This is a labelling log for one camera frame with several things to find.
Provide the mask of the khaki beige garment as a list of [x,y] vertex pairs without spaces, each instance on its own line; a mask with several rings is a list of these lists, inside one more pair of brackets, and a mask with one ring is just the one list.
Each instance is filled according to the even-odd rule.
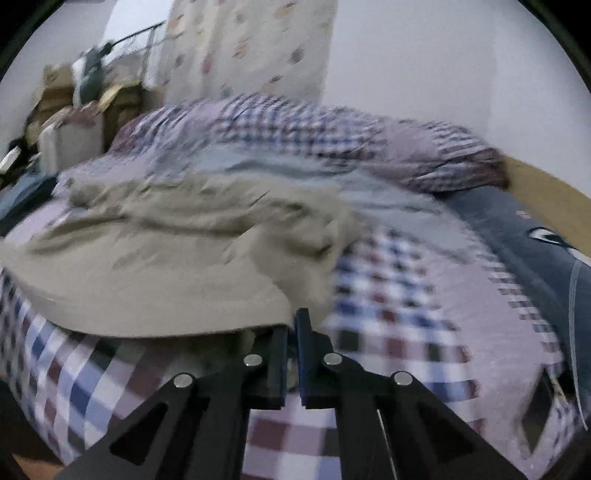
[[77,182],[79,216],[1,263],[33,308],[85,334],[161,338],[325,317],[331,275],[363,226],[334,190],[195,175],[176,184]]

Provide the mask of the black clothes rack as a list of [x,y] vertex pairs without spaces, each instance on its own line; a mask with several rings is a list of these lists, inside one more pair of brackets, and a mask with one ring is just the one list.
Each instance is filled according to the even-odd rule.
[[157,84],[162,43],[166,39],[165,22],[159,22],[129,34],[113,43],[104,60],[108,84]]

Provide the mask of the plaid checkered bed sheet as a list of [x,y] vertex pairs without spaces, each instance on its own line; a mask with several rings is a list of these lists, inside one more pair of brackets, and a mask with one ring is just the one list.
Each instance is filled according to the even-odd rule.
[[[553,327],[466,224],[473,257],[458,263],[392,231],[370,230],[335,269],[335,309],[322,330],[367,370],[413,374],[531,479],[580,433],[565,394],[520,430],[542,369],[567,356]],[[172,376],[202,376],[239,352],[238,338],[121,340],[48,322],[1,277],[1,375],[18,409],[63,463],[75,460]]]

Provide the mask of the light blue sweatpants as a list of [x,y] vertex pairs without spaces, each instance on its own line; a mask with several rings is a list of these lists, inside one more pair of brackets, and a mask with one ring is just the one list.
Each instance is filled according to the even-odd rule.
[[335,190],[363,219],[388,227],[457,261],[472,259],[460,221],[432,197],[380,180],[349,160],[294,156],[211,144],[164,151],[150,161],[155,180],[188,173],[273,177],[308,189]]

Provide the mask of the dark teal garment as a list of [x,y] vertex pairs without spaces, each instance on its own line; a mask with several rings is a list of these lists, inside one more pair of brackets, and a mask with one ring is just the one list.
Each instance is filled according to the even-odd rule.
[[5,237],[27,215],[49,201],[57,184],[56,175],[24,174],[1,192],[1,236]]

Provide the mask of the plaid folded quilt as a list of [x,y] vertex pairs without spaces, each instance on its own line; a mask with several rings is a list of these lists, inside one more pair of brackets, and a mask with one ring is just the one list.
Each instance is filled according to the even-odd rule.
[[470,130],[397,120],[266,94],[166,105],[129,121],[109,148],[131,154],[204,137],[213,143],[360,166],[411,190],[446,193],[509,184],[502,154]]

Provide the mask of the cardboard boxes pile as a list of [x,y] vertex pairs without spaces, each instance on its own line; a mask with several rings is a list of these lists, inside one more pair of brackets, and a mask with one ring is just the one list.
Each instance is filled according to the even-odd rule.
[[58,113],[91,104],[102,118],[103,143],[108,148],[119,130],[142,112],[144,93],[138,66],[124,60],[93,67],[88,73],[76,72],[71,64],[47,65],[27,118],[27,142],[36,143]]

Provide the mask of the green white plush toy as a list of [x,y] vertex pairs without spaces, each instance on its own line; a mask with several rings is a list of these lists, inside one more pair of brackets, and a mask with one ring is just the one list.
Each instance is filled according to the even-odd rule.
[[103,59],[113,50],[113,43],[106,42],[101,47],[92,47],[84,54],[82,76],[74,93],[73,103],[82,106],[98,101],[105,80]]

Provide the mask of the pineapple print curtain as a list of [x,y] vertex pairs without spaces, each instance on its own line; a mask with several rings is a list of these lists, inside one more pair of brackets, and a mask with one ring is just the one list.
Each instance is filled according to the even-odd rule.
[[167,103],[263,93],[322,97],[335,0],[176,1],[158,84]]

